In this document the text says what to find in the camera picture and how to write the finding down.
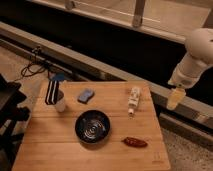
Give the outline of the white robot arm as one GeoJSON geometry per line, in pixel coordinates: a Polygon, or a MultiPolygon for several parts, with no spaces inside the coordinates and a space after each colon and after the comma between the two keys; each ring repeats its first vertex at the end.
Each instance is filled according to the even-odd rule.
{"type": "Polygon", "coordinates": [[[172,85],[167,108],[174,110],[201,75],[213,67],[213,29],[199,28],[185,39],[186,54],[176,65],[168,84],[172,85]]]}

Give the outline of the yellowish tapered gripper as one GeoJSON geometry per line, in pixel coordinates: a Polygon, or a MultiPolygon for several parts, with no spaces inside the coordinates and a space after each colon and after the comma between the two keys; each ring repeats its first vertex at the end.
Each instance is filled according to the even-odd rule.
{"type": "Polygon", "coordinates": [[[167,109],[174,110],[185,96],[186,96],[186,91],[183,88],[178,88],[178,87],[173,88],[168,97],[167,109]]]}

